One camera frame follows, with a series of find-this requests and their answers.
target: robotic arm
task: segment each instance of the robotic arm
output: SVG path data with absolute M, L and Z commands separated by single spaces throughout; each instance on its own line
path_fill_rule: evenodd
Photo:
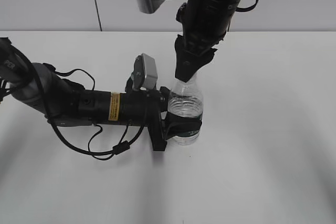
M 163 1 L 138 0 L 138 3 L 141 11 L 152 13 Z M 188 81 L 200 67 L 213 59 L 216 49 L 212 47 L 224 38 L 239 1 L 188 0 L 178 10 L 177 20 L 183 25 L 183 36 L 178 35 L 175 42 L 175 76 L 178 79 Z M 86 90 L 81 84 L 61 78 L 75 71 L 85 72 L 75 69 L 61 73 L 50 64 L 31 63 L 8 38 L 0 38 L 0 101 L 11 94 L 43 113 L 60 140 L 76 152 L 95 158 L 109 155 L 97 158 L 108 160 L 128 150 L 145 127 L 149 130 L 153 150 L 164 151 L 166 141 L 171 137 L 201 128 L 200 119 L 177 115 L 167 116 L 164 120 L 161 118 L 161 113 L 167 111 L 170 91 L 166 87 L 156 89 L 158 73 L 155 60 L 146 54 L 136 58 L 125 93 L 96 91 L 95 85 L 92 90 Z M 130 141 L 123 141 L 125 131 L 120 142 L 106 152 L 92 152 L 89 146 L 88 150 L 77 148 L 58 130 L 58 127 L 90 125 L 101 128 L 100 124 L 125 125 L 126 131 L 129 126 L 140 128 Z

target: black cylinder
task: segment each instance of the black cylinder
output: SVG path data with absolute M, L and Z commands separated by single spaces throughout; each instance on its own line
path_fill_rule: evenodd
M 78 114 L 83 120 L 98 124 L 140 126 L 145 112 L 145 92 L 111 93 L 83 90 L 79 92 Z
M 214 38 L 223 35 L 239 2 L 240 0 L 189 0 L 183 15 L 186 36 Z

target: yellow warning label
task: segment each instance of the yellow warning label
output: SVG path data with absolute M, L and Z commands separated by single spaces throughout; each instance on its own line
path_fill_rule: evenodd
M 120 109 L 120 93 L 111 93 L 109 121 L 117 121 Z

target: white table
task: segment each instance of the white table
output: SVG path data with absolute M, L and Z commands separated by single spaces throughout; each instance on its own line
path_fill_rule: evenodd
M 135 57 L 173 80 L 176 33 L 0 32 L 31 61 L 80 67 L 119 91 Z M 0 223 L 335 223 L 336 33 L 229 33 L 198 74 L 198 142 L 153 153 L 147 131 L 100 162 L 66 148 L 44 117 L 0 105 Z M 91 86 L 76 73 L 72 80 Z M 64 129 L 86 148 L 94 127 Z M 108 150 L 124 127 L 106 126 Z M 130 139 L 137 129 L 127 135 Z

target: plastic water bottle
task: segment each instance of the plastic water bottle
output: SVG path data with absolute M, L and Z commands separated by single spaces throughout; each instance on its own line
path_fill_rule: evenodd
M 196 84 L 196 74 L 188 81 L 176 80 L 168 100 L 168 112 L 184 117 L 202 119 L 203 95 Z M 190 131 L 173 137 L 181 145 L 194 143 L 200 131 Z

